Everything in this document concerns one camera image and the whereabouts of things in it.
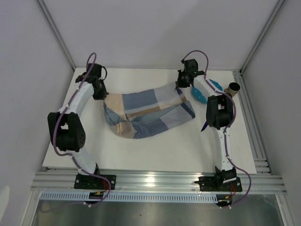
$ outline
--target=brown cup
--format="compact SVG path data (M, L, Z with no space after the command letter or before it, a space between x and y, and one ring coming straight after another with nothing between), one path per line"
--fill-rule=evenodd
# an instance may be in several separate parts
M231 82L228 86L228 88L224 89L225 93L230 94L232 97L234 97L238 91L240 90L240 85L236 82Z

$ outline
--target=gray wall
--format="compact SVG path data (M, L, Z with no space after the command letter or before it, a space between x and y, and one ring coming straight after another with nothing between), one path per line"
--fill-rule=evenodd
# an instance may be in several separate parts
M45 0L77 66L172 68L200 49L211 69L239 68L277 0ZM192 55L204 67L204 58Z
M288 0L245 75L275 174L301 224L301 1Z
M0 224L16 226L72 71L34 0L1 1L0 15L0 189L11 189Z

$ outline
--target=table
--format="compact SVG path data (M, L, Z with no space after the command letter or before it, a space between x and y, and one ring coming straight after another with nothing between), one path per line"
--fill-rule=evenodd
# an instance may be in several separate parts
M176 81L177 71L168 69L109 68L105 86L109 93L131 93L160 87ZM73 75L65 104L75 90L75 79L85 72L77 68ZM208 71L210 79L224 88L233 82L231 71ZM105 122L103 101L90 98L82 113L81 122L86 132L86 147L100 169L147 170L173 172L215 172L215 142L211 128L200 132L206 121L206 105L196 101L190 88L184 89L196 118L144 139L126 139L113 134ZM238 95L233 98L237 117L231 126L232 159L238 167L256 174L251 147ZM49 145L44 167L75 168L69 157L59 157Z

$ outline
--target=color block fabric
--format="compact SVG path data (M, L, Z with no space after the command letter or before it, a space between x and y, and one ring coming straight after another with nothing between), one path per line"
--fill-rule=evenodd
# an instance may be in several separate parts
M109 94L104 115L120 137L151 137L195 118L190 102L175 82L130 94Z

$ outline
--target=brown stripe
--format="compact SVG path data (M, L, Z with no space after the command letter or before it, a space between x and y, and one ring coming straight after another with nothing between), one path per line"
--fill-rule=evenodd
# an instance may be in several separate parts
M130 115L130 117L135 117L135 116L139 116L139 115L143 115L143 114L148 114L148 113L152 113L152 112L157 112L157 111L160 111L160 110L161 110L160 107L157 106L157 107L153 107L153 108L146 109L146 110L143 110L143 111L131 113L131 114L129 114L129 115Z

